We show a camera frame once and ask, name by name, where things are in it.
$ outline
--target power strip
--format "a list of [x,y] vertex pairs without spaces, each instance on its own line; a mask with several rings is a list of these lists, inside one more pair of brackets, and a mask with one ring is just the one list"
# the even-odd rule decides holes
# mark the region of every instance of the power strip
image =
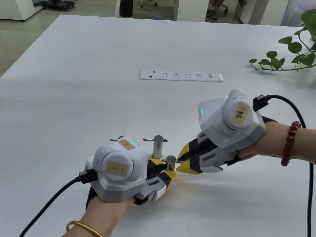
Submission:
[[189,72],[189,71],[151,71],[141,70],[140,79],[152,80],[195,80],[195,81],[223,81],[220,73],[213,72]]

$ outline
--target plant leaf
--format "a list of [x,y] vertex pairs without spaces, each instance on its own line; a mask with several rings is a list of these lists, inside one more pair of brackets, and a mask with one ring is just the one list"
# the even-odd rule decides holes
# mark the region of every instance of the plant leaf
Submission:
[[259,64],[268,65],[268,66],[271,65],[271,63],[270,63],[270,61],[268,59],[262,59]]
[[311,10],[305,11],[301,15],[301,20],[305,23],[305,26],[306,26],[306,22],[310,22],[311,18],[313,18],[313,17],[316,17],[316,9],[311,9]]
[[295,35],[295,36],[298,36],[302,31],[307,31],[307,28],[304,27],[303,29],[301,29],[301,30],[295,32],[294,35]]
[[313,46],[311,47],[311,50],[316,50],[316,43],[313,44]]
[[305,11],[301,16],[301,20],[311,35],[316,36],[316,9]]
[[275,58],[276,56],[277,56],[277,52],[275,52],[275,51],[267,52],[267,57],[268,58]]
[[304,58],[304,57],[306,57],[306,55],[305,54],[301,54],[301,55],[298,55],[298,56],[296,56],[293,60],[292,60],[292,62],[291,63],[301,63],[301,58]]
[[271,65],[275,68],[275,69],[279,69],[280,67],[282,67],[282,65],[284,64],[285,59],[282,58],[280,60],[277,60],[276,58],[272,58],[271,59]]
[[310,67],[313,64],[314,60],[315,60],[315,54],[314,53],[310,53],[306,57],[300,58],[301,63],[303,63],[304,65],[306,65],[308,67]]
[[250,60],[249,60],[249,63],[251,63],[251,64],[252,64],[252,63],[255,63],[255,62],[257,62],[257,59],[250,59]]
[[279,62],[281,63],[281,66],[280,66],[280,67],[282,67],[282,65],[285,63],[285,58],[281,58],[281,59],[279,60]]
[[299,42],[293,42],[289,43],[287,48],[291,53],[299,53],[302,50],[302,45]]
[[292,42],[292,36],[284,37],[278,40],[279,43],[289,44]]

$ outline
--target red beaded bracelet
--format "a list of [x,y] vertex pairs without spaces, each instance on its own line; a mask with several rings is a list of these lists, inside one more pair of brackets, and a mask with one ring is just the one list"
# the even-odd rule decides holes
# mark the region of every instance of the red beaded bracelet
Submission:
[[301,127],[301,123],[298,121],[293,122],[290,126],[290,130],[289,130],[288,136],[286,138],[285,147],[284,147],[283,152],[282,152],[282,160],[281,160],[282,166],[287,166],[290,163],[290,156],[292,154],[294,138],[296,135],[296,131],[299,127]]

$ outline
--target gold bracelet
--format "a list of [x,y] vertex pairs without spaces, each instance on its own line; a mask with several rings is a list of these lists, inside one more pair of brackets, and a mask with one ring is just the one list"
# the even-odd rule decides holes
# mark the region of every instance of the gold bracelet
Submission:
[[91,228],[90,226],[86,225],[85,223],[79,222],[79,221],[70,221],[68,222],[68,224],[66,225],[66,231],[68,231],[70,228],[70,225],[75,225],[75,226],[79,226],[83,229],[85,229],[86,231],[89,231],[91,234],[93,234],[96,237],[102,237],[101,234],[99,234],[95,229]]

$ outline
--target gray floor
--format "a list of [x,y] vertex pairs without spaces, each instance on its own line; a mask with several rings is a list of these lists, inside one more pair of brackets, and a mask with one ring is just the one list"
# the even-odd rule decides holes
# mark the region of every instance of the gray floor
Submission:
[[[78,0],[75,8],[68,12],[41,10],[27,21],[0,20],[0,77],[24,53],[24,51],[46,30],[60,15],[114,16],[116,0]],[[172,20],[172,7],[155,7],[145,4],[140,8],[139,1],[134,2],[133,18],[162,15]],[[224,15],[221,9],[219,20],[206,18],[206,22],[232,22],[232,14]]]

